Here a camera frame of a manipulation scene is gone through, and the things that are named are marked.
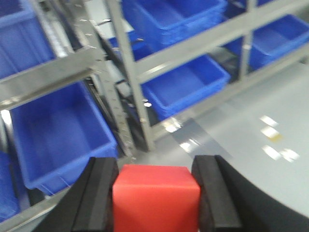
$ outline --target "gray floor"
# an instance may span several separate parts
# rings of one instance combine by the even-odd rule
[[[292,65],[159,139],[156,151],[140,152],[134,163],[190,169],[195,155],[222,155],[261,190],[309,217],[308,77],[308,65]],[[278,122],[277,141],[262,134],[264,115]],[[265,145],[300,157],[275,160],[263,151]]]

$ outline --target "blue plastic bin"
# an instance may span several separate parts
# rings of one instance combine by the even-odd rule
[[[309,24],[296,16],[287,15],[254,32],[249,64],[259,69],[309,41]],[[242,38],[225,45],[241,54]]]
[[[73,184],[90,157],[117,157],[116,141],[83,83],[12,110],[25,185],[51,195]]]
[[[123,0],[126,20],[153,51],[222,21],[226,0]]]
[[[160,120],[222,90],[230,75],[208,56],[201,56],[142,85]]]
[[[54,58],[27,0],[0,0],[0,78]]]
[[[15,197],[10,161],[7,154],[0,151],[0,222],[19,213],[18,200]]]

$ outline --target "red cube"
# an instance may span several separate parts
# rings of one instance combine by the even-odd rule
[[[113,186],[114,232],[197,232],[199,197],[186,167],[125,165]]]

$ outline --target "storage shelf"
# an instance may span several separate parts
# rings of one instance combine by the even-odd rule
[[[247,12],[191,37],[190,39],[135,62],[128,36],[124,30],[120,6],[118,3],[113,2],[113,0],[107,0],[113,27],[122,53],[123,64],[119,65],[119,60],[115,60],[114,62],[118,67],[125,68],[124,73],[133,90],[133,97],[140,118],[142,134],[150,150],[155,148],[154,141],[167,132],[166,127],[175,123],[176,127],[181,126],[188,118],[196,117],[216,104],[226,101],[231,96],[269,77],[284,66],[308,56],[308,45],[305,45],[279,61],[248,74],[247,64],[250,57],[253,31],[286,14],[299,11],[309,5],[309,0],[273,0],[260,7],[256,7],[256,0],[250,0],[249,3]],[[245,46],[242,48],[242,56],[240,57],[239,81],[203,102],[151,127],[147,112],[143,106],[144,97],[141,93],[140,84],[179,67],[211,51],[216,46],[224,45],[241,36],[245,38]],[[108,46],[106,46],[105,49],[107,49],[107,53],[112,52]]]

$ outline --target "metal shelving rack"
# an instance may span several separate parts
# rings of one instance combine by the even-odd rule
[[[55,53],[56,59],[0,80],[0,110],[10,110],[73,82],[92,78],[90,87],[99,106],[115,124],[119,142],[127,156],[135,151],[120,99],[106,67],[105,52],[100,48],[82,1],[45,1],[63,25],[72,47],[62,45],[51,22],[36,1],[33,7]]]
[[[244,89],[269,78],[284,67],[309,55],[309,44],[306,44],[264,68],[252,73],[248,72],[247,63],[250,57],[253,31],[286,14],[291,14],[308,6],[309,0],[273,0],[260,7],[256,6],[257,0],[247,0],[247,11],[245,13],[188,40],[147,56],[138,62],[134,61],[130,42],[124,30],[123,15],[119,2],[106,0],[106,3],[122,54],[122,61],[115,58],[114,62],[120,70],[124,70],[132,88],[142,134],[149,150],[155,148],[154,142],[156,139],[168,132],[174,132],[181,128],[188,119],[198,117],[217,104],[226,101]],[[238,81],[229,84],[216,95],[151,127],[147,111],[144,107],[144,97],[140,85],[209,52],[214,47],[226,44],[241,36],[244,37],[244,40]],[[112,49],[109,49],[108,45],[105,46],[105,49],[107,53],[112,53]]]
[[[40,96],[84,80],[106,117],[124,153],[120,165],[128,162],[135,146],[127,123],[126,113],[106,66],[106,54],[89,20],[82,0],[30,0],[50,42],[56,59],[0,80],[0,111],[11,110]],[[44,12],[41,3],[49,12]],[[69,46],[63,43],[54,21],[61,25]],[[7,149],[12,125],[0,117],[0,149]],[[67,189],[48,198],[0,224],[0,232],[31,231],[61,200]]]

